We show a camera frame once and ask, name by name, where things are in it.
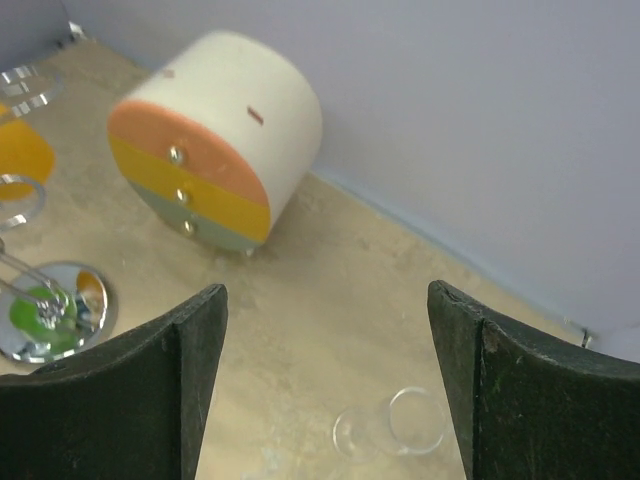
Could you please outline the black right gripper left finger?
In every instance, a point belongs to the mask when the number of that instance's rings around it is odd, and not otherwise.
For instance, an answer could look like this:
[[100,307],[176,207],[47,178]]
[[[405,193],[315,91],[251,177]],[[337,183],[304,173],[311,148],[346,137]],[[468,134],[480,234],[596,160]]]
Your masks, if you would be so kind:
[[214,284],[87,351],[3,375],[2,478],[195,478],[227,320]]

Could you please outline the orange plastic wine glass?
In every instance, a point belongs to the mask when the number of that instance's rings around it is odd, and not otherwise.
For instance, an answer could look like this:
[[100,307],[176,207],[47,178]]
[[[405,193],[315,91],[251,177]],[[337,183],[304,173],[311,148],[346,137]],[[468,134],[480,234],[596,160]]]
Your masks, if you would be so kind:
[[45,185],[55,165],[51,145],[26,121],[1,124],[1,174],[17,174]]

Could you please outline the clear flute glass back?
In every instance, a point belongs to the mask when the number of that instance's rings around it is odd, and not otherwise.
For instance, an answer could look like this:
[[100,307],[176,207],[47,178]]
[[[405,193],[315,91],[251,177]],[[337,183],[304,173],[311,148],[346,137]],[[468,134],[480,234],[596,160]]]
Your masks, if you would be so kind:
[[447,429],[445,410],[426,389],[404,387],[375,404],[354,406],[334,421],[335,450],[354,463],[379,454],[422,456],[434,452]]

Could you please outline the white round drawer cabinet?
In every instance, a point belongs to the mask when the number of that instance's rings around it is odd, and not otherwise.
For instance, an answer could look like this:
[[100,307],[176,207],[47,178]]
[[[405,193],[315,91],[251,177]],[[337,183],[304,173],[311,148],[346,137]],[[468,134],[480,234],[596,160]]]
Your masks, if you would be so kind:
[[122,98],[107,134],[119,171],[163,221],[250,252],[314,162],[323,119],[317,94],[287,58],[214,31]]

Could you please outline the chrome wine glass rack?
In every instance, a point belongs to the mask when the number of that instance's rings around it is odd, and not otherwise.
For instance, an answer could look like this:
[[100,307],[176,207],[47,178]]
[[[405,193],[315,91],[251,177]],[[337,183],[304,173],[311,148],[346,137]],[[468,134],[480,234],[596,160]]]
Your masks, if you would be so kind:
[[[18,99],[1,114],[1,125],[48,106],[62,87],[56,73],[33,64],[1,72],[1,99]],[[42,211],[44,182],[35,174],[1,172],[1,187],[25,185],[36,197],[32,207],[1,220],[1,265],[18,272],[13,280],[1,278],[1,355],[27,364],[92,348],[106,340],[118,316],[116,294],[94,267],[73,261],[30,266],[7,252],[2,236]]]

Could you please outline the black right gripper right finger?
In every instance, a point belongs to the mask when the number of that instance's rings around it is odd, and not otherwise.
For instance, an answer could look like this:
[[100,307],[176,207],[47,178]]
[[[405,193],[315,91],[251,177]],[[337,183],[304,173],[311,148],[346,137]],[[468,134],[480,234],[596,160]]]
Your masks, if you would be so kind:
[[427,312],[469,479],[636,479],[639,366],[561,340],[453,287]]

